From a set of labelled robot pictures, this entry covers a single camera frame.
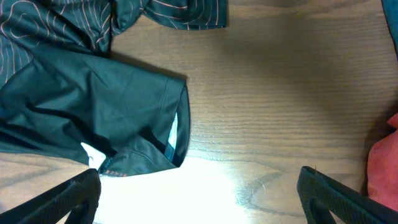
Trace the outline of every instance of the folded cloth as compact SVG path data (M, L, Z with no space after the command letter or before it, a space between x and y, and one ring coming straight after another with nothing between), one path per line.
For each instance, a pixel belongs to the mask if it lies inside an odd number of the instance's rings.
M141 14L214 29L226 26L226 1L1 1L0 152L91 161L114 176L180 166L190 131L185 81L106 58L112 36ZM99 164L83 146L100 152Z
M398 128L398 114L388 122ZM368 159L369 198L398 212L398 131L373 145Z

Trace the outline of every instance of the wood grain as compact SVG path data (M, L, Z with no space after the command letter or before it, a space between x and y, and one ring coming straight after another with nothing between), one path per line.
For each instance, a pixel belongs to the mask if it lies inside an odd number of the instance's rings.
M300 168L361 190L367 154L398 111L397 57L379 0L229 0L226 29L140 18L112 50L116 60L187 78L192 135L181 168L104 182L103 195L122 196L100 204L97 219L111 211L129 223L168 223L178 211L173 223L306 223ZM2 210L86 169L31 155L1 154L0 163Z

